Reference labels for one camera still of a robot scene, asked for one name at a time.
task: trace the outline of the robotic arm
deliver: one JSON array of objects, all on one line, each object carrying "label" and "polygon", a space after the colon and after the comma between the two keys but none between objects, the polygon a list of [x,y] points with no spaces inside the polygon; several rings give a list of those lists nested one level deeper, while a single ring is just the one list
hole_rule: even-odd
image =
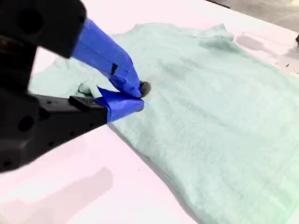
[{"label": "robotic arm", "polygon": [[131,58],[86,19],[79,0],[1,0],[0,21],[0,172],[107,123],[107,108],[94,99],[27,92],[38,46],[73,56],[121,92],[142,96]]}]

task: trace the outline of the black mechanical part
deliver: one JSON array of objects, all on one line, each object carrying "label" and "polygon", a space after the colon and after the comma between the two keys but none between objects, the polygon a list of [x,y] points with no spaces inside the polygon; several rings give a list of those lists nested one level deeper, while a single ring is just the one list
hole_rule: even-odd
[{"label": "black mechanical part", "polygon": [[107,123],[107,108],[92,98],[56,98],[0,90],[0,172],[16,169]]},{"label": "black mechanical part", "polygon": [[0,0],[0,172],[107,122],[93,99],[27,91],[36,48],[70,57],[85,17],[79,0]]},{"label": "black mechanical part", "polygon": [[69,58],[85,18],[79,0],[1,0],[0,34]]}]

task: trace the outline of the white table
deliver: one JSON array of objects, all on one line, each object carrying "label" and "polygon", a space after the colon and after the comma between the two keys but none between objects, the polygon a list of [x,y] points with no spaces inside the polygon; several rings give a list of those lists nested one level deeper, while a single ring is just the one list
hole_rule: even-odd
[{"label": "white table", "polygon": [[[224,23],[255,56],[296,73],[296,33],[203,0],[85,0],[108,33],[137,23],[207,29]],[[39,50],[34,71],[55,55]],[[165,184],[107,126],[0,175],[0,224],[194,224]]]}]

